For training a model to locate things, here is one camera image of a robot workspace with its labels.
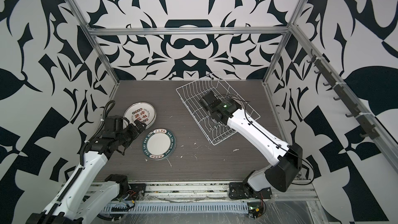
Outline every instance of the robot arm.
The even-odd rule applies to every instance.
[[[101,189],[81,204],[94,178],[113,152],[120,152],[119,146],[129,147],[147,127],[145,123],[136,120],[135,125],[129,124],[123,129],[123,119],[121,116],[105,117],[102,137],[93,138],[84,144],[84,150],[81,151],[83,161],[43,212],[33,213],[27,224],[88,224],[112,199],[126,195],[129,187],[127,176],[112,174],[105,179]]]
[[[248,178],[248,184],[254,191],[260,191],[269,185],[285,192],[301,170],[302,148],[298,144],[287,142],[272,135],[258,124],[233,98],[217,98],[212,91],[202,97],[200,103],[206,109],[214,123],[227,125],[239,132],[253,144],[267,161],[270,168],[255,172]]]

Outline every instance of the plate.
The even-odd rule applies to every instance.
[[[167,129],[155,129],[145,137],[142,143],[144,154],[153,160],[162,160],[170,156],[176,148],[176,137]]]
[[[136,119],[147,124],[147,129],[153,125],[156,119],[155,108],[145,102],[135,103],[129,107],[124,113],[130,123],[133,123]],[[127,127],[127,122],[123,121],[123,128]]]

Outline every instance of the hook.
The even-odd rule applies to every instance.
[[[311,50],[311,55],[312,55],[312,58],[311,58],[311,60],[307,61],[308,63],[314,62],[316,60],[316,56],[312,54],[312,50]]]
[[[366,134],[360,133],[359,135],[361,136],[361,138],[365,138],[365,137],[369,137],[370,136],[369,133],[366,133]]]

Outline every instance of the wood grain surface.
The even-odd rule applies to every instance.
[[[127,175],[129,180],[242,180],[252,170],[268,165],[262,154],[239,133],[213,146],[183,105],[176,88],[184,81],[121,81],[110,116],[122,115],[137,102],[148,102],[157,111],[155,123],[126,149],[125,156],[114,152],[95,180],[109,174]],[[260,80],[228,82],[260,114],[258,122],[280,138]],[[151,160],[142,151],[146,135],[157,128],[170,130],[176,149],[164,160]]]

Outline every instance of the white wire dish rack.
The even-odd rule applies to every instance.
[[[206,77],[202,77],[196,81],[190,82],[182,87],[176,89],[177,93],[188,111],[196,121],[200,129],[205,134],[207,140],[212,144],[216,145],[231,137],[236,133],[235,130],[222,124],[215,124],[209,117],[206,110],[200,105],[199,100],[211,90],[215,95],[223,100],[229,94],[235,94],[239,99],[244,100],[238,92],[235,91],[223,79],[219,79],[219,76],[209,74]],[[260,115],[254,110],[250,104],[246,106],[246,112],[254,119],[260,118]]]

